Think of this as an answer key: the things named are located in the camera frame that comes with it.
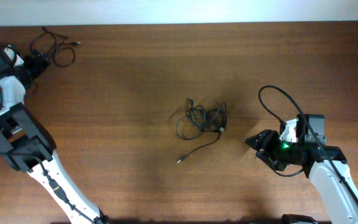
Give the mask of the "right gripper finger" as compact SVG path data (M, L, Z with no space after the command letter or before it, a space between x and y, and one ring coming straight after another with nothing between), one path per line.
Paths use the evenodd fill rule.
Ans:
M277 170L276 160L272 159L271 156L265 151L257 151L255 156L260 159L265 165L272 170Z
M255 136L251 136L245 140L245 143L255 151L263 149L271 140L274 135L274 131L271 129L265 129Z

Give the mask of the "black USB cable long tail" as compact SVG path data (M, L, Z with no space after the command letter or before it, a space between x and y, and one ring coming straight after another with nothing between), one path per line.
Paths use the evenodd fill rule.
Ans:
M195 140L201 137L204 133L216 133L217 137L215 140L202 144L182 155L177 160L177 164L183 162L187 157L196 151L217 142L221 138L222 133L226 130L227 118L227 104L225 101L220 103L217 108L207 110L203 105L195 105L194 99L190 98L190 107L185 111L185 115L175 124L175 135L184 141ZM179 124L184 121L189 121L190 124L197 130L198 133L195 136L188 138L179 133Z

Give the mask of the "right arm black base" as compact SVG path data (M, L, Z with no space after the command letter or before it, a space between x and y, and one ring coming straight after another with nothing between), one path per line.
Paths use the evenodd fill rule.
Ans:
M284 214L281 217L281 224L317 224L318 222L306 215Z

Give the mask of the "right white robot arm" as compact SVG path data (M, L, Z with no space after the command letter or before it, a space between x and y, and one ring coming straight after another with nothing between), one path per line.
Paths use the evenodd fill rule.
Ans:
M277 175L284 176L289 165L300 166L332 223L358 223L358 190L341 149L327 144L323 115L298 114L279 131L265 129L245 143Z

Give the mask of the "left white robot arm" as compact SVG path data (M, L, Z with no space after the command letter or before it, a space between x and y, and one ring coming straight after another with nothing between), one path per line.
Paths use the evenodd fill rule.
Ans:
M13 45L0 47L0 157L36 180L71 223L108 223L68 175L52 136L24 104L27 90L49 65L37 50L22 57Z

